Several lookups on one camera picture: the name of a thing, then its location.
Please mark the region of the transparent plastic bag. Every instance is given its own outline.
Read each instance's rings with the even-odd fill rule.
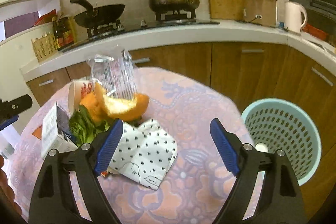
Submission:
[[[109,55],[96,54],[87,60],[91,67],[92,85],[101,84],[109,97],[131,100],[137,92],[132,57],[119,46]]]

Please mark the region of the cabinet handle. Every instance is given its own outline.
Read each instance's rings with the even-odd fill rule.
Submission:
[[[330,86],[333,86],[334,83],[331,82],[328,78],[326,78],[322,73],[320,73],[316,68],[311,68],[313,72],[315,72],[319,77],[321,77],[323,80],[325,80]]]
[[[241,53],[262,53],[264,50],[260,48],[250,49],[250,50],[241,50]]]
[[[54,80],[51,79],[51,80],[48,80],[47,82],[44,82],[44,83],[39,84],[39,86],[48,85],[48,84],[51,84],[51,83],[53,83],[53,82],[54,82]]]
[[[149,61],[150,61],[149,57],[147,57],[147,58],[140,58],[140,59],[137,59],[137,60],[133,60],[133,64],[147,63]]]

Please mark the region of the kettle handle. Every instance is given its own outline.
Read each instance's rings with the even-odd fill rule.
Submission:
[[[301,13],[303,13],[303,15],[304,15],[304,22],[302,23],[302,25],[300,27],[300,29],[302,29],[308,23],[308,15],[307,15],[306,9],[301,4],[300,4],[300,8],[301,8]]]

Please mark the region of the gas burner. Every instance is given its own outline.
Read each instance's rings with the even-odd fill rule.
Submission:
[[[196,11],[191,10],[190,17],[188,14],[181,13],[178,11],[172,11],[172,14],[164,13],[165,19],[162,20],[161,13],[155,13],[155,18],[159,22],[159,24],[180,24],[180,23],[188,23],[188,22],[195,22],[196,21]]]
[[[110,22],[107,25],[87,29],[87,36],[89,41],[94,41],[100,38],[110,37],[124,31],[124,26],[120,23],[120,20],[116,20],[115,22]]]

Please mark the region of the blue gripper pad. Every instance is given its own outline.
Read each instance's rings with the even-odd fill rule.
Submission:
[[[123,134],[123,129],[124,126],[122,120],[118,120],[112,128],[109,128],[110,134],[107,136],[105,142],[101,146],[101,149],[97,153],[97,162],[94,168],[97,176],[100,175],[101,172],[107,170]]]
[[[224,162],[226,169],[237,176],[240,169],[238,167],[238,156],[234,148],[225,136],[226,130],[218,119],[210,123],[210,134],[217,147],[217,150]]]

